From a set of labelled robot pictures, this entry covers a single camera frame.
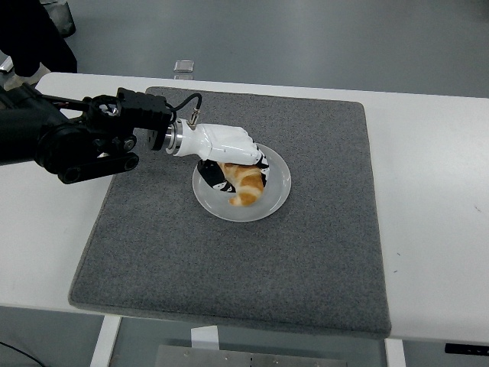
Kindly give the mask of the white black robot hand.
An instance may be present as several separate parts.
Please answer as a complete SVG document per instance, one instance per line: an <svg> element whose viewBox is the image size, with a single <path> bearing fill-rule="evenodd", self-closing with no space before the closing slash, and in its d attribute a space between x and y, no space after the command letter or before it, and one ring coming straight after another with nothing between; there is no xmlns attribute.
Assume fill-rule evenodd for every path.
<svg viewBox="0 0 489 367"><path fill-rule="evenodd" d="M166 152L177 157L197 155L201 159L197 170L204 181L223 192L235 193L238 184L222 171L220 164L257 168L263 184L270 173L266 155L241 127L201 124L190 128L187 121L179 119Z"/></svg>

